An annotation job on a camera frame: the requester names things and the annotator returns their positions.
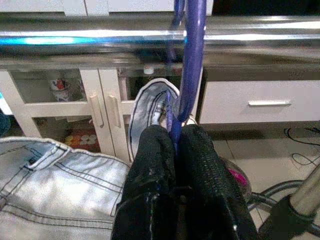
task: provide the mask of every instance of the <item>cabinet door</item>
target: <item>cabinet door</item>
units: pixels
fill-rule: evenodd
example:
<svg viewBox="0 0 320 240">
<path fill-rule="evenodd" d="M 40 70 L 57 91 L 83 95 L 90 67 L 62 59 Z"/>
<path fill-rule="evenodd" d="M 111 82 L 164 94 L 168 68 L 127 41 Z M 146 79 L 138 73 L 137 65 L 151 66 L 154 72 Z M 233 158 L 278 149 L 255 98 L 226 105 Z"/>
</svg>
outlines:
<svg viewBox="0 0 320 240">
<path fill-rule="evenodd" d="M 115 154 L 97 70 L 3 70 L 0 86 L 26 137 Z"/>
<path fill-rule="evenodd" d="M 145 67 L 99 69 L 105 106 L 110 123 L 115 155 L 125 161 L 129 158 L 127 134 L 135 98 L 145 84 L 155 78 L 166 78 L 180 88 L 182 64 L 168 72 L 164 64 Z M 192 114 L 195 116 L 200 84 Z"/>
</svg>

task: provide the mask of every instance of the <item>stitching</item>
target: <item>stitching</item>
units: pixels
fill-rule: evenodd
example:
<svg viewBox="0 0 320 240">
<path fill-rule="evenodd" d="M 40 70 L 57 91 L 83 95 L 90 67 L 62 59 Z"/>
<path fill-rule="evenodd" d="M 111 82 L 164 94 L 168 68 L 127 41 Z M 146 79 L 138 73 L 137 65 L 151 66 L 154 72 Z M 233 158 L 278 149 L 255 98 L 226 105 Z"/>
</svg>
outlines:
<svg viewBox="0 0 320 240">
<path fill-rule="evenodd" d="M 50 156 L 52 156 L 53 154 L 55 154 L 55 153 L 58 151 L 58 149 L 60 149 L 60 148 L 57 147 L 54 152 L 51 152 L 48 156 L 46 156 L 46 157 L 45 157 L 44 159 L 42 159 L 40 162 L 36 162 L 37 165 L 35 166 L 35 168 L 39 168 L 39 166 L 40 166 L 45 160 L 47 160 Z"/>
<path fill-rule="evenodd" d="M 76 177 L 78 177 L 78 178 L 81 178 L 81 179 L 83 179 L 83 180 L 86 180 L 86 181 L 88 181 L 88 182 L 90 182 L 90 183 L 96 184 L 96 185 L 98 185 L 98 186 L 100 186 L 100 187 L 102 187 L 102 188 L 108 189 L 108 190 L 110 190 L 110 191 L 114 191 L 114 192 L 116 192 L 116 193 L 118 193 L 118 194 L 121 193 L 121 191 L 113 190 L 113 189 L 108 188 L 108 187 L 106 187 L 106 186 L 103 186 L 103 185 L 101 185 L 101 184 L 99 184 L 99 183 L 97 183 L 97 182 L 95 182 L 95 181 L 91 181 L 91 180 L 86 179 L 86 178 L 84 178 L 84 177 L 82 177 L 82 176 L 78 176 L 78 175 L 75 175 L 75 174 L 73 174 L 73 173 L 71 173 L 71 172 L 69 172 L 69 171 L 66 171 L 65 169 L 61 168 L 60 166 L 58 166 L 58 165 L 56 165 L 56 164 L 55 164 L 54 166 L 56 166 L 57 168 L 61 169 L 62 171 L 66 172 L 66 173 L 68 173 L 68 174 L 71 174 L 71 175 L 73 175 L 73 176 L 76 176 Z"/>
<path fill-rule="evenodd" d="M 77 226 L 77 225 L 63 225 L 63 224 L 50 224 L 50 223 L 43 223 L 43 222 L 39 222 L 39 221 L 34 221 L 34 220 L 30 220 L 27 219 L 26 217 L 17 215 L 11 211 L 7 211 L 7 210 L 2 210 L 3 213 L 8 213 L 8 214 L 12 214 L 18 218 L 22 218 L 28 222 L 32 222 L 32 223 L 36 223 L 36 224 L 42 224 L 42 225 L 49 225 L 49 226 L 59 226 L 59 227 L 76 227 L 76 228 L 88 228 L 88 229 L 108 229 L 108 230 L 112 230 L 112 228 L 108 228 L 108 227 L 98 227 L 98 226 Z"/>
<path fill-rule="evenodd" d="M 3 189 L 5 189 L 5 187 L 8 185 L 8 183 L 10 183 L 11 180 L 14 179 L 14 177 L 17 176 L 22 169 L 23 169 L 23 168 L 21 167 L 21 168 L 19 169 L 19 171 L 17 171 L 17 172 L 13 175 L 13 177 L 11 177 L 10 180 L 5 183 L 5 185 L 3 185 L 3 187 L 2 187 L 1 190 L 0 190 L 0 192 L 2 192 Z"/>
<path fill-rule="evenodd" d="M 69 151 L 64 151 L 60 156 L 56 157 L 55 160 L 49 162 L 45 167 L 42 167 L 42 169 L 47 168 L 48 166 L 50 166 L 52 163 L 55 164 L 60 158 L 62 158 L 63 156 L 65 157 L 67 154 L 69 153 Z"/>
<path fill-rule="evenodd" d="M 22 142 L 30 142 L 30 143 L 34 143 L 34 142 L 37 142 L 37 143 L 41 143 L 41 144 L 51 144 L 52 146 L 55 146 L 56 148 L 59 148 L 63 151 L 66 151 L 66 149 L 63 149 L 61 146 L 59 145 L 56 145 L 57 143 L 53 143 L 53 142 L 50 142 L 50 141 L 40 141 L 39 139 L 32 139 L 32 140 L 8 140 L 8 141 L 0 141 L 0 145 L 1 144 L 9 144 L 9 143 L 22 143 Z M 77 151 L 77 149 L 73 149 L 71 147 L 67 147 L 68 149 L 71 149 L 70 152 L 73 153 L 73 154 L 84 154 L 84 155 L 87 155 L 89 157 L 100 157 L 100 158 L 103 158 L 103 159 L 107 159 L 107 160 L 114 160 L 118 163 L 121 163 L 125 166 L 127 166 L 128 168 L 130 168 L 130 166 L 128 164 L 126 164 L 125 162 L 123 161 L 120 161 L 118 160 L 116 157 L 113 157 L 113 156 L 105 156 L 104 154 L 102 153 L 93 153 L 93 154 L 90 154 L 90 152 L 83 152 L 83 151 L 86 151 L 84 149 L 80 149 L 81 151 Z"/>
<path fill-rule="evenodd" d="M 27 168 L 26 166 L 23 166 L 22 168 L 27 170 L 27 171 L 29 171 L 29 172 L 31 172 L 31 173 L 34 171 L 33 169 Z"/>
<path fill-rule="evenodd" d="M 110 213 L 110 216 L 111 216 L 111 217 L 114 217 L 114 216 L 115 216 L 115 215 L 112 215 L 112 212 L 114 211 L 115 205 L 116 205 L 116 203 L 117 203 L 117 201 L 118 201 L 118 198 L 119 198 L 120 194 L 121 194 L 121 193 L 119 192 L 118 196 L 116 197 L 116 199 L 115 199 L 115 201 L 114 201 L 114 203 L 113 203 L 113 206 L 112 206 L 112 209 L 111 209 L 111 213 Z"/>
<path fill-rule="evenodd" d="M 5 154 L 8 154 L 8 153 L 11 153 L 11 152 L 14 152 L 14 151 L 17 151 L 17 150 L 20 150 L 20 149 L 24 149 L 25 146 L 26 146 L 26 145 L 23 145 L 23 146 L 19 146 L 19 147 L 10 149 L 10 150 L 8 150 L 8 151 L 5 151 L 5 152 L 3 152 L 3 153 L 0 153 L 0 156 L 5 155 Z"/>
<path fill-rule="evenodd" d="M 43 155 L 44 155 L 43 153 L 38 152 L 37 150 L 35 150 L 35 149 L 32 148 L 32 147 L 27 147 L 27 146 L 25 146 L 24 148 L 27 149 L 28 151 L 32 152 L 32 153 L 33 153 L 34 155 L 36 155 L 37 157 L 40 157 L 40 156 L 43 156 Z"/>
<path fill-rule="evenodd" d="M 34 215 L 34 216 L 37 216 L 37 217 L 40 217 L 40 218 L 44 218 L 44 219 L 52 219 L 52 220 L 67 220 L 67 221 L 76 221 L 76 222 L 88 222 L 88 223 L 104 223 L 104 224 L 113 224 L 112 221 L 100 221 L 100 220 L 84 220 L 84 219 L 70 219 L 70 218 L 67 218 L 67 217 L 52 217 L 52 216 L 44 216 L 44 215 L 40 215 L 40 214 L 36 214 L 34 212 L 30 212 L 24 208 L 21 208 L 21 207 L 18 207 L 18 206 L 15 206 L 15 205 L 12 205 L 12 204 L 6 204 L 6 206 L 10 206 L 10 207 L 13 207 L 13 208 L 16 208 L 16 209 L 19 209 L 21 211 L 24 211 L 30 215 Z"/>
<path fill-rule="evenodd" d="M 57 164 L 62 165 L 62 166 L 65 167 L 66 169 L 75 171 L 75 172 L 77 172 L 77 173 L 79 173 L 79 174 L 84 174 L 84 175 L 91 176 L 91 177 L 96 178 L 96 179 L 99 179 L 99 180 L 101 180 L 101 181 L 103 181 L 103 182 L 105 182 L 105 183 L 107 183 L 107 184 L 111 184 L 111 185 L 113 185 L 113 186 L 115 186 L 115 187 L 118 187 L 118 188 L 122 189 L 121 186 L 118 186 L 118 185 L 116 185 L 116 184 L 114 184 L 114 183 L 112 183 L 112 182 L 108 182 L 108 181 L 106 181 L 106 180 L 104 180 L 104 179 L 102 179 L 102 178 L 100 178 L 100 177 L 98 177 L 98 176 L 94 176 L 94 175 L 91 175 L 91 174 L 86 173 L 86 172 L 83 172 L 83 171 L 74 170 L 73 168 L 70 168 L 70 167 L 67 167 L 67 166 L 63 165 L 61 162 L 57 162 Z"/>
<path fill-rule="evenodd" d="M 147 122 L 146 122 L 146 125 L 148 126 L 149 125 L 149 122 L 151 122 L 151 119 L 152 119 L 152 116 L 150 117 L 150 114 L 152 112 L 152 109 L 154 109 L 156 106 L 157 106 L 157 101 L 158 99 L 167 91 L 161 91 L 159 92 L 157 95 L 155 95 L 154 99 L 152 100 L 152 104 L 151 104 L 151 107 L 149 109 L 149 113 L 148 113 L 148 118 L 147 118 Z"/>
<path fill-rule="evenodd" d="M 126 164 L 125 162 L 119 161 L 118 159 L 113 158 L 112 156 L 103 156 L 103 153 L 94 153 L 94 154 L 96 154 L 96 155 L 100 155 L 100 154 L 101 154 L 100 156 L 96 156 L 96 155 L 94 155 L 94 154 L 90 155 L 89 153 L 86 153 L 86 152 L 73 152 L 73 153 L 75 153 L 75 154 L 84 154 L 84 155 L 87 155 L 87 156 L 89 156 L 89 157 L 94 157 L 94 158 L 99 157 L 99 158 L 103 158 L 103 159 L 107 159 L 107 160 L 114 160 L 114 161 L 116 161 L 116 162 L 118 162 L 118 163 L 121 163 L 121 164 L 127 166 L 128 168 L 130 168 L 129 165 Z"/>
<path fill-rule="evenodd" d="M 21 180 L 17 183 L 17 185 L 15 185 L 15 187 L 7 194 L 4 196 L 4 198 L 7 198 L 16 188 L 17 186 L 25 179 L 26 176 L 29 175 L 30 172 L 27 172 L 26 175 L 24 175 Z"/>
</svg>

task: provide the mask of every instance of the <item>white cabinet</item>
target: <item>white cabinet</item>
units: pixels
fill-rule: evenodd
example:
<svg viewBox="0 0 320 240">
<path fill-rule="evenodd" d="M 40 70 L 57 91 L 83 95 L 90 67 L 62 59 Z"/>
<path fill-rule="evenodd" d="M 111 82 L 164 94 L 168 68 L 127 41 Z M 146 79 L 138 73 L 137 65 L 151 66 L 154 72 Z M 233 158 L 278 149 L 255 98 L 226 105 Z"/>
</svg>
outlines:
<svg viewBox="0 0 320 240">
<path fill-rule="evenodd" d="M 152 67 L 152 74 L 143 66 L 0 70 L 0 91 L 26 137 L 51 138 L 130 162 L 127 132 L 140 88 L 155 78 L 180 87 L 181 64 L 170 72 L 164 64 Z"/>
<path fill-rule="evenodd" d="M 206 14 L 212 14 L 213 0 L 206 1 Z M 172 12 L 175 0 L 108 0 L 109 12 Z"/>
<path fill-rule="evenodd" d="M 25 136 L 115 155 L 98 70 L 59 70 L 66 84 L 52 90 L 48 78 L 57 71 L 0 71 L 1 92 Z"/>
<path fill-rule="evenodd" d="M 123 12 L 172 12 L 175 0 L 0 0 L 0 12 L 63 13 L 66 16 L 106 16 Z M 207 0 L 212 14 L 214 0 Z"/>
<path fill-rule="evenodd" d="M 200 124 L 320 120 L 320 80 L 209 81 Z"/>
</svg>

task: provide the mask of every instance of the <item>metal pole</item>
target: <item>metal pole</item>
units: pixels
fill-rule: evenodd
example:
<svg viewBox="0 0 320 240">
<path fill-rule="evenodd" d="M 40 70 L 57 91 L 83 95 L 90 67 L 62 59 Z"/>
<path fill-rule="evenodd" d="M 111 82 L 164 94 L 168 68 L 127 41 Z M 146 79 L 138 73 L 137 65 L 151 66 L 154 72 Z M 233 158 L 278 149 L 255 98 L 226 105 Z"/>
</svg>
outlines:
<svg viewBox="0 0 320 240">
<path fill-rule="evenodd" d="M 292 207 L 303 216 L 315 214 L 320 207 L 320 166 L 308 176 L 290 197 Z"/>
<path fill-rule="evenodd" d="M 174 44 L 182 62 L 185 23 L 171 14 L 0 17 L 0 68 L 117 67 L 164 63 Z M 203 65 L 320 63 L 319 17 L 206 19 Z"/>
</svg>

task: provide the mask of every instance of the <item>denim jacket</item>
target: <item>denim jacket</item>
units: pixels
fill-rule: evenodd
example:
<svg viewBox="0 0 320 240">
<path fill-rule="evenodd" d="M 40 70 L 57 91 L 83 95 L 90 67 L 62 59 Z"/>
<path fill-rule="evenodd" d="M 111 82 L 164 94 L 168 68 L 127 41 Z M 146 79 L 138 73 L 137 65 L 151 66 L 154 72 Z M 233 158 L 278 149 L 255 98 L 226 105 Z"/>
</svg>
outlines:
<svg viewBox="0 0 320 240">
<path fill-rule="evenodd" d="M 110 239 L 128 171 L 52 139 L 0 139 L 0 239 Z"/>
</svg>

